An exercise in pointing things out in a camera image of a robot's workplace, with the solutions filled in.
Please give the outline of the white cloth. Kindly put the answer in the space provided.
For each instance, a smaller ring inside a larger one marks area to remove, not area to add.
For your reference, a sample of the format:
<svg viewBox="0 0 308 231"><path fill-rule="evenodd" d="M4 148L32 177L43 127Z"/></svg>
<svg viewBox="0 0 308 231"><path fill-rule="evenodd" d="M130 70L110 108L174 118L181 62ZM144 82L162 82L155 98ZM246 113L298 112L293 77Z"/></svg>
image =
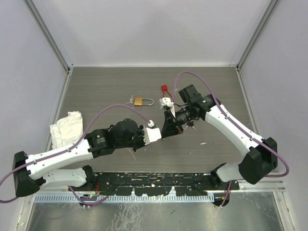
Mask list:
<svg viewBox="0 0 308 231"><path fill-rule="evenodd" d="M83 134L83 118L79 111L67 112L67 116L50 125L52 149L76 142Z"/></svg>

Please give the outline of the red cable padlock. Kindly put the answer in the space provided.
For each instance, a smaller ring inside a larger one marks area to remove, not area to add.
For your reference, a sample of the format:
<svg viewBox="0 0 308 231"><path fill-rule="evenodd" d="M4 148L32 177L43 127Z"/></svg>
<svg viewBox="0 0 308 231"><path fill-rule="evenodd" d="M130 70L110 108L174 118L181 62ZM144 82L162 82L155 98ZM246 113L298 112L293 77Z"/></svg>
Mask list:
<svg viewBox="0 0 308 231"><path fill-rule="evenodd" d="M166 96L172 97L172 94L169 92L167 85L162 85L161 90L162 90L162 93L163 93L163 98L166 97Z"/></svg>

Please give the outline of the brass padlock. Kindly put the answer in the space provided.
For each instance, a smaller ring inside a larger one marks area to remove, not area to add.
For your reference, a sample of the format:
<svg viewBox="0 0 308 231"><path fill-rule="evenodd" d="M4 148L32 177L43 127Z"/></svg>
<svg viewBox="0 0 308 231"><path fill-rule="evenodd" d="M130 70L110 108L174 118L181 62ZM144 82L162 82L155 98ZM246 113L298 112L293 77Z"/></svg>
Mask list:
<svg viewBox="0 0 308 231"><path fill-rule="evenodd" d="M134 97L133 95L126 103L127 105L132 104L134 106L152 106L154 105L153 99L143 98L143 97Z"/></svg>

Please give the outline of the black keys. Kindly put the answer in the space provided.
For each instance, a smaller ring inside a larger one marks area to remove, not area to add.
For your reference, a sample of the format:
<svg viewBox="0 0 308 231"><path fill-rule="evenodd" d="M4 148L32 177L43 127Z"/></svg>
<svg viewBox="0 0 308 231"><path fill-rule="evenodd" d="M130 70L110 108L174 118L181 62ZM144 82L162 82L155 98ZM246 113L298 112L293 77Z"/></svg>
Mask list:
<svg viewBox="0 0 308 231"><path fill-rule="evenodd" d="M186 124L186 129L187 129L188 127L191 127L194 131L196 131L196 128L194 127L194 122L193 122L193 121L190 121L190 122L188 122L188 123Z"/></svg>

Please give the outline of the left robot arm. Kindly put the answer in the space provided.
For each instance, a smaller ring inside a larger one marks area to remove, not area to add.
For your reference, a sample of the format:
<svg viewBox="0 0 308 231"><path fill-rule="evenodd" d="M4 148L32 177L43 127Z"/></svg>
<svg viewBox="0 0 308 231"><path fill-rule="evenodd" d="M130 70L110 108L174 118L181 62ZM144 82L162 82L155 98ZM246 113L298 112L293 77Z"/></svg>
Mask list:
<svg viewBox="0 0 308 231"><path fill-rule="evenodd" d="M131 119L124 119L109 128L95 129L80 143L72 143L45 153L27 155L20 151L14 155L13 173L15 196L25 197L39 191L47 183L43 175L66 165L112 154L116 149L146 146L147 131Z"/></svg>

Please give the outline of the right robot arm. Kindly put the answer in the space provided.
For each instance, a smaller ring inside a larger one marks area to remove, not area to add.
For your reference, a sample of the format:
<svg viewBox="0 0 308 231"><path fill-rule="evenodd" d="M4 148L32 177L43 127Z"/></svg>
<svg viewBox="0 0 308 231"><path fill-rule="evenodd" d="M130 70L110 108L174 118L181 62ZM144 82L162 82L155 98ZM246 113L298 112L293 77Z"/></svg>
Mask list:
<svg viewBox="0 0 308 231"><path fill-rule="evenodd" d="M255 134L232 116L218 99L211 94L202 96L194 85L180 90L179 95L184 106L178 111L170 98L159 100L165 115L161 130L163 139L182 134L183 125L193 127L193 122L201 119L224 134L243 156L239 163L223 163L210 172L215 189L221 190L233 180L256 184L277 167L277 142L273 138L264 139Z"/></svg>

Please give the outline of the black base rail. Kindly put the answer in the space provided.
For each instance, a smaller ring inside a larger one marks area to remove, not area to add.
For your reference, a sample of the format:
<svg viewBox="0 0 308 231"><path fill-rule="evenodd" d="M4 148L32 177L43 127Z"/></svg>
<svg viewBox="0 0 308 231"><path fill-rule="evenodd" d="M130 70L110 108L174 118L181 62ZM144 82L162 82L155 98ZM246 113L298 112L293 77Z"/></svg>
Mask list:
<svg viewBox="0 0 308 231"><path fill-rule="evenodd" d="M214 183L206 173L97 172L95 177L92 190L100 195L166 196L174 189L176 196L200 196L228 188L228 183Z"/></svg>

